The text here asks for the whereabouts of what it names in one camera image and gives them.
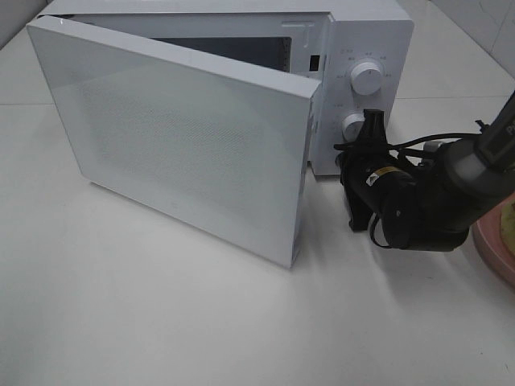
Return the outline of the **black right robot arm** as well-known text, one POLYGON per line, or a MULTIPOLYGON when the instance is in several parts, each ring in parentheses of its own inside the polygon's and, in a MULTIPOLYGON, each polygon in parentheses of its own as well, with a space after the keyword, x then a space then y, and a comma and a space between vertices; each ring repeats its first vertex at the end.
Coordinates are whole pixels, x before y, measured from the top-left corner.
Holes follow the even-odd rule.
POLYGON ((514 191, 514 99, 479 133, 439 133, 388 142, 384 113, 364 112, 352 142, 336 144, 349 226, 385 249, 449 252, 514 191))

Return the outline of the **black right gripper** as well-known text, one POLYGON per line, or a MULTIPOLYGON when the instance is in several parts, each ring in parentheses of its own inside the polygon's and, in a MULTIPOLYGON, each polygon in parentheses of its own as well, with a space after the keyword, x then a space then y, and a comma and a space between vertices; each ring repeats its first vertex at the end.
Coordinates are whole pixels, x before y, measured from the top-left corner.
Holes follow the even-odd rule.
POLYGON ((365 109, 363 115, 359 140, 334 145, 353 232, 369 228, 371 209, 418 208, 418 169, 388 144, 385 112, 365 109))

